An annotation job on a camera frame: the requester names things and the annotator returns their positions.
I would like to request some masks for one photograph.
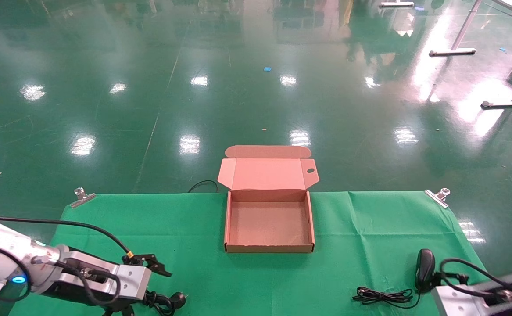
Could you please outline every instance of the black mouse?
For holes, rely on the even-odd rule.
[[[433,272],[435,271],[435,256],[429,249],[422,249],[418,253],[416,264],[416,288],[419,293],[427,293],[432,289]]]

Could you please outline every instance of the table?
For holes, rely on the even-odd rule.
[[[173,273],[154,275],[149,290],[181,291],[187,304],[177,316],[436,315],[430,294],[412,310],[352,302],[356,287],[379,291],[414,288],[416,258],[430,248],[482,266],[460,224],[424,192],[312,193],[316,247],[312,254],[226,254],[225,194],[98,194],[63,220],[95,224],[114,233],[135,253],[155,253]],[[121,249],[92,230],[59,226],[51,244],[69,244],[119,262]],[[480,276],[463,266],[449,270]],[[137,316],[154,310],[134,306]],[[15,304],[11,315],[101,315],[83,306],[36,294]]]
[[[500,4],[501,6],[504,6],[510,10],[512,10],[512,0],[492,0],[493,2],[496,2],[497,4]],[[470,12],[468,16],[466,16],[466,20],[462,24],[461,30],[458,32],[458,35],[453,42],[453,45],[451,46],[450,50],[431,50],[430,56],[452,56],[452,55],[458,55],[458,54],[474,54],[476,52],[475,48],[459,48],[462,38],[464,38],[464,35],[466,33],[466,30],[468,29],[468,26],[472,22],[474,16],[476,15],[476,12],[478,10],[478,7],[482,3],[482,0],[476,0],[474,2],[474,5],[472,6],[472,9],[470,9]],[[512,99],[510,102],[489,102],[484,101],[481,104],[482,108],[484,109],[490,109],[490,108],[507,108],[512,106]]]

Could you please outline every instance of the box flap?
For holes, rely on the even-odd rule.
[[[224,154],[227,158],[309,158],[311,153],[303,146],[236,145]]]
[[[218,181],[231,190],[306,190],[319,181],[302,146],[232,146],[225,154]]]
[[[219,178],[217,178],[217,181],[227,188],[232,189],[235,167],[236,159],[223,159],[221,162],[221,169],[219,170]]]

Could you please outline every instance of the black wire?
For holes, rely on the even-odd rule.
[[[115,284],[116,284],[115,295],[109,301],[101,301],[94,296],[94,293],[90,289],[90,286],[89,286],[88,282],[86,281],[86,278],[84,278],[84,276],[81,274],[81,272],[79,270],[77,270],[76,268],[73,268],[72,266],[68,266],[64,262],[56,262],[55,265],[65,269],[65,270],[68,270],[69,272],[72,272],[72,274],[74,274],[77,278],[79,278],[79,280],[82,282],[82,286],[84,287],[86,296],[89,298],[90,302],[92,302],[94,305],[103,306],[103,305],[113,304],[119,298],[119,294],[121,292],[121,280],[115,274],[111,274],[111,273],[103,271],[103,270],[89,270],[89,272],[88,272],[89,274],[97,274],[99,276],[104,276],[106,278],[115,280]]]
[[[168,309],[161,308],[159,305],[166,306]],[[172,302],[163,295],[156,294],[155,291],[146,291],[143,297],[143,305],[149,308],[154,308],[160,316],[172,316],[176,312],[176,308],[172,305]]]
[[[194,188],[197,188],[197,186],[199,186],[200,184],[204,184],[204,183],[207,183],[207,182],[210,182],[210,183],[214,184],[215,185],[215,193],[219,193],[219,186],[217,185],[217,182],[215,182],[213,180],[203,180],[203,181],[197,182],[187,192],[191,193]]]
[[[512,291],[512,285],[511,284],[503,282],[502,280],[496,278],[492,274],[489,274],[488,272],[482,270],[478,266],[476,266],[476,265],[474,265],[474,264],[472,264],[472,263],[470,263],[470,262],[468,262],[466,260],[459,259],[459,258],[448,258],[448,259],[445,259],[445,260],[441,261],[441,263],[439,265],[439,270],[440,270],[440,273],[441,273],[441,279],[444,280],[445,283],[448,286],[450,286],[453,290],[455,290],[457,292],[461,292],[461,293],[464,293],[464,294],[469,294],[469,295],[472,295],[472,296],[478,296],[479,298],[495,298],[496,296],[499,296],[498,294],[490,293],[490,292],[466,290],[466,288],[458,287],[458,286],[456,286],[454,284],[451,284],[451,282],[449,281],[449,279],[447,278],[447,275],[445,274],[445,272],[443,270],[443,267],[447,263],[449,263],[449,262],[458,262],[458,263],[464,264],[465,266],[469,266],[470,268],[473,268],[474,270],[476,270],[479,273],[483,274],[486,278],[489,278],[490,280],[492,280],[492,281],[496,282],[497,284],[503,286],[503,288]]]
[[[16,217],[6,217],[6,216],[0,216],[0,220],[3,220],[5,222],[22,222],[22,223],[40,223],[40,224],[58,224],[58,225],[68,225],[68,226],[79,226],[79,227],[85,227],[89,228],[90,230],[95,230],[97,232],[100,232],[102,234],[105,234],[111,240],[115,241],[116,244],[118,244],[125,253],[129,256],[131,254],[130,258],[133,256],[133,253],[121,240],[119,240],[116,236],[114,236],[112,233],[108,232],[107,230],[104,230],[103,228],[99,228],[98,226],[94,226],[91,224],[85,224],[80,222],[71,222],[69,220],[53,220],[53,219],[33,219],[33,218],[16,218]]]
[[[25,293],[22,296],[19,296],[18,298],[2,298],[0,296],[0,301],[18,302],[18,301],[23,300],[24,298],[27,298],[28,295],[32,292],[32,284],[33,284],[32,276],[29,274],[28,268],[26,268],[20,260],[17,260],[17,258],[15,256],[12,256],[11,254],[6,252],[5,250],[2,250],[1,248],[0,248],[0,254],[2,254],[3,256],[7,256],[10,260],[15,262],[15,264],[20,268],[20,270],[25,274],[25,280],[26,280],[26,289],[25,289]]]
[[[396,293],[383,293],[377,292],[375,290],[371,290],[368,287],[360,286],[357,289],[357,295],[353,297],[354,301],[361,302],[362,305],[370,305],[378,302],[385,302],[397,308],[402,309],[410,309],[414,308],[420,302],[420,294],[418,294],[418,300],[415,304],[411,306],[401,306],[399,304],[404,304],[412,301],[414,296],[414,292],[411,288],[407,288],[406,290],[396,292]]]

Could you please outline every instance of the open cardboard box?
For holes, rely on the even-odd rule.
[[[226,252],[312,252],[310,193],[319,181],[310,150],[301,146],[232,146],[219,182],[226,201]]]

